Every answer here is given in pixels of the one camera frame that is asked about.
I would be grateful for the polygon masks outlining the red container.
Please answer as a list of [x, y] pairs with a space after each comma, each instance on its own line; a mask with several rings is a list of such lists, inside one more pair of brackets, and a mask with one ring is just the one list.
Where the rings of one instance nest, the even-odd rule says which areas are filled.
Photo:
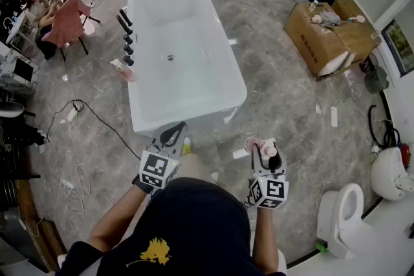
[[401, 159], [402, 159], [403, 166], [407, 168], [409, 166], [409, 162], [411, 158], [411, 153], [409, 151], [409, 145], [406, 143], [402, 143], [400, 145], [400, 152], [401, 152]]

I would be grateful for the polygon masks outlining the chair with pink cloth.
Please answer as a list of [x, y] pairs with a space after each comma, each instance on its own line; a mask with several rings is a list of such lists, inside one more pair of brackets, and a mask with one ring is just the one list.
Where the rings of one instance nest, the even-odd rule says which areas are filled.
[[42, 37], [42, 42], [52, 43], [61, 51], [63, 60], [65, 55], [62, 47], [73, 41], [78, 40], [85, 53], [88, 50], [82, 40], [82, 35], [85, 32], [84, 24], [86, 20], [96, 21], [100, 20], [91, 16], [91, 7], [87, 6], [82, 0], [64, 0], [63, 5], [54, 14], [54, 20], [51, 24], [51, 29]]

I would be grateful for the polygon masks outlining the white wall-hung toilet bowl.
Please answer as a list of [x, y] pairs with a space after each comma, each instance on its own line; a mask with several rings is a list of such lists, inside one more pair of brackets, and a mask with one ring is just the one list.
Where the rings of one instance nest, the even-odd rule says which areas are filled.
[[414, 194], [414, 175], [405, 170], [398, 147], [378, 154], [371, 167], [371, 187], [377, 195], [390, 201], [401, 200], [406, 193]]

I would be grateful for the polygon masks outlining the white toilet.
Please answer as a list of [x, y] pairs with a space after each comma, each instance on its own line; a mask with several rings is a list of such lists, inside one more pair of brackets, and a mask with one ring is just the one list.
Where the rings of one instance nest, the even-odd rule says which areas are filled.
[[356, 183], [322, 196], [316, 236], [327, 243], [335, 257], [348, 260], [376, 249], [378, 237], [375, 229], [362, 220], [363, 208], [364, 194]]

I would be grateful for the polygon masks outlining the person's dark printed shirt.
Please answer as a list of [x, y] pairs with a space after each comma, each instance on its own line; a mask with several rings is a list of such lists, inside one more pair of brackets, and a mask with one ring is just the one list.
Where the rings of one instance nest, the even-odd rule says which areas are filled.
[[286, 276], [253, 261], [255, 229], [229, 192], [176, 178], [145, 197], [118, 245], [75, 242], [56, 276]]

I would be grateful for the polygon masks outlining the dark framed window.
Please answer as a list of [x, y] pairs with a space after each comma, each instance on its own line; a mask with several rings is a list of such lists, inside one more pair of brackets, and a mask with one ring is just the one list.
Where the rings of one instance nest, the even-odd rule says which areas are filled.
[[414, 51], [395, 19], [382, 30], [382, 37], [393, 55], [400, 74], [405, 76], [414, 71]]

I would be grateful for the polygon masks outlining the dark round bin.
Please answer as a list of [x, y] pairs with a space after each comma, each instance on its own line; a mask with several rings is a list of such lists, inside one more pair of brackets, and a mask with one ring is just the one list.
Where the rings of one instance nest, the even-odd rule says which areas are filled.
[[366, 57], [360, 64], [360, 70], [363, 73], [368, 73], [374, 71], [378, 67], [378, 59], [377, 57], [370, 52], [368, 57]]

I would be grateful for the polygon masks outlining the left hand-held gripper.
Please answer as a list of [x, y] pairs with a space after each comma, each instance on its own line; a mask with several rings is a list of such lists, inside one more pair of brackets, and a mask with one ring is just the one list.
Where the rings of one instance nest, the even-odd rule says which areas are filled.
[[141, 183], [164, 189], [180, 165], [180, 152], [187, 133], [185, 122], [172, 122], [155, 130], [148, 147], [142, 152], [138, 169]]

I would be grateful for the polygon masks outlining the black hand shower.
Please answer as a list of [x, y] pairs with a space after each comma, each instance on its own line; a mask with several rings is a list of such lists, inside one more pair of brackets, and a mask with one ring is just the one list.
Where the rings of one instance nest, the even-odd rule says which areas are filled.
[[121, 14], [121, 16], [123, 17], [124, 21], [127, 23], [127, 25], [129, 27], [131, 27], [133, 24], [130, 21], [130, 19], [128, 18], [128, 16], [126, 15], [125, 11], [121, 8], [119, 9], [119, 13]]

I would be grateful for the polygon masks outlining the grey soft doll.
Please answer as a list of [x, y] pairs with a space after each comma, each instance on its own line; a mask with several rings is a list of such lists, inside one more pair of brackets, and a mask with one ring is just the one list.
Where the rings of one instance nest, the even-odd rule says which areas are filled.
[[339, 26], [342, 24], [341, 18], [335, 12], [320, 12], [314, 15], [311, 22], [321, 26]]

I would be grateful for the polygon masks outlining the white rectangular bathtub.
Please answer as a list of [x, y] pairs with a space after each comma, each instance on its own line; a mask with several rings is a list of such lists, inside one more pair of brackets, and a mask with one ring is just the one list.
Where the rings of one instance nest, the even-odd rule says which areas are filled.
[[133, 130], [149, 136], [171, 122], [190, 129], [227, 125], [247, 89], [212, 0], [127, 0], [127, 16]]

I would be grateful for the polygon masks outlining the pink pump bottle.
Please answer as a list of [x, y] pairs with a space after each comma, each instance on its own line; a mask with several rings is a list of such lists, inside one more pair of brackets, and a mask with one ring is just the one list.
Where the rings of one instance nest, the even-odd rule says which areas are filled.
[[135, 80], [135, 76], [133, 71], [130, 68], [127, 68], [119, 59], [114, 59], [110, 62], [113, 66], [115, 66], [118, 73], [128, 82], [133, 82]]

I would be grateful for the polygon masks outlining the small cardboard box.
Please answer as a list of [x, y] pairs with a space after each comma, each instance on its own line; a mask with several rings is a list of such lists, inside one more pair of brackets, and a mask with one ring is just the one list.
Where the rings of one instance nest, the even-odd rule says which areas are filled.
[[365, 17], [365, 14], [353, 0], [335, 0], [331, 7], [342, 21], [357, 16]]

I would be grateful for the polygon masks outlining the black wristband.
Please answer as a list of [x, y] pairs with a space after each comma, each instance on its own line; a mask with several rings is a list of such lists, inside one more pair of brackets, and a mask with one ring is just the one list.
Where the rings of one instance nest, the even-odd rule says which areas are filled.
[[150, 193], [152, 193], [152, 191], [153, 191], [153, 186], [148, 185], [148, 184], [142, 182], [140, 180], [140, 175], [139, 174], [137, 174], [134, 177], [134, 179], [132, 181], [132, 184], [135, 185], [135, 186], [137, 186], [138, 188], [140, 188], [147, 195], [150, 194]]

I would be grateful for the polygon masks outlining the large cardboard box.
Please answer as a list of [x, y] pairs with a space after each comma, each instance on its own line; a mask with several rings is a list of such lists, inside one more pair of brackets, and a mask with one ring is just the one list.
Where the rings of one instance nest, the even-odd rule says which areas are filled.
[[321, 26], [311, 22], [320, 12], [334, 12], [327, 3], [309, 12], [311, 3], [296, 3], [284, 30], [318, 80], [343, 73], [359, 65], [382, 42], [365, 16], [365, 23], [342, 21], [339, 26]]

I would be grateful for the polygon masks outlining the person's left forearm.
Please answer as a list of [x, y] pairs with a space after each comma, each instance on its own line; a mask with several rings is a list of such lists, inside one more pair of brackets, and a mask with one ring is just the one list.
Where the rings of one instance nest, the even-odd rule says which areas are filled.
[[106, 252], [120, 243], [147, 193], [132, 186], [93, 227], [87, 242]]

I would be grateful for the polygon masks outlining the person's beige trousers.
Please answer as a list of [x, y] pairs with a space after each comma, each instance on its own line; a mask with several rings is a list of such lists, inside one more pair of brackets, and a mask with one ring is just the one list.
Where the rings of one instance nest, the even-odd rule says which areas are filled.
[[177, 178], [195, 178], [207, 182], [213, 180], [201, 159], [194, 153], [188, 153], [181, 157]]

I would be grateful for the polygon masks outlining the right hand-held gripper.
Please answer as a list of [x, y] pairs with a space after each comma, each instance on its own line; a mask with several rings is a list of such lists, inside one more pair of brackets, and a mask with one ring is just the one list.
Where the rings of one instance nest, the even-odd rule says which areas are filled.
[[277, 154], [270, 157], [268, 171], [262, 170], [261, 151], [258, 144], [252, 146], [252, 170], [259, 171], [253, 174], [249, 181], [248, 204], [265, 209], [277, 209], [286, 201], [289, 192], [289, 183], [286, 181], [287, 160], [279, 147], [273, 142]]

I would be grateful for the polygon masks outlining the dark green bag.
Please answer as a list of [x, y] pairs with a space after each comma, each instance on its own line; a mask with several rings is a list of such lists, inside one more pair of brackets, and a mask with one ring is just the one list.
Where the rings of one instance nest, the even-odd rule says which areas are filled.
[[387, 73], [382, 67], [377, 67], [375, 70], [368, 72], [365, 75], [364, 83], [371, 94], [381, 92], [389, 87]]

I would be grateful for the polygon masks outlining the person's right forearm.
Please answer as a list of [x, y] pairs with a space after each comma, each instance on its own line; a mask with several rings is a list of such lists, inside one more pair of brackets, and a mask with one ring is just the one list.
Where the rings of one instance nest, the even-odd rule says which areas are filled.
[[278, 245], [271, 209], [262, 207], [257, 209], [252, 258], [265, 275], [279, 270]]

